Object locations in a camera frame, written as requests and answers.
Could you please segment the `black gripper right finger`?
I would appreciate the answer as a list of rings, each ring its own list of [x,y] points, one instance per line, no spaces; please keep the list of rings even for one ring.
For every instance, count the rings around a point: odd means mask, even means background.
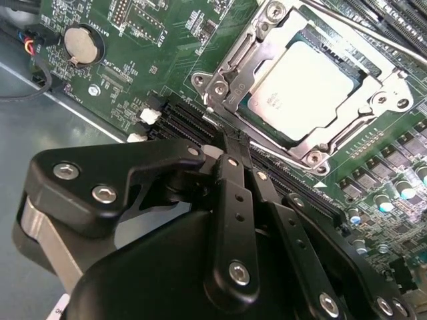
[[[250,138],[236,144],[256,202],[283,247],[296,281],[297,319],[416,319],[399,290],[356,252],[328,220],[296,193],[280,197],[252,165]]]

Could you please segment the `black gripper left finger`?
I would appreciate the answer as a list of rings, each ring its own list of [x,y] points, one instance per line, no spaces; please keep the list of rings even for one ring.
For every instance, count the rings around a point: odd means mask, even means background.
[[[260,272],[252,192],[236,138],[52,149],[32,158],[18,230],[23,254],[70,299],[103,258],[189,213],[210,216],[203,278],[211,302],[256,302]]]

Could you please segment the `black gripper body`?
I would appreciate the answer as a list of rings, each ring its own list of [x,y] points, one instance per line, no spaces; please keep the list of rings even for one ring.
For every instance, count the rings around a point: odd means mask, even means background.
[[[276,242],[257,233],[260,295],[225,313],[203,288],[210,216],[189,213],[98,261],[79,280],[66,319],[309,319]]]

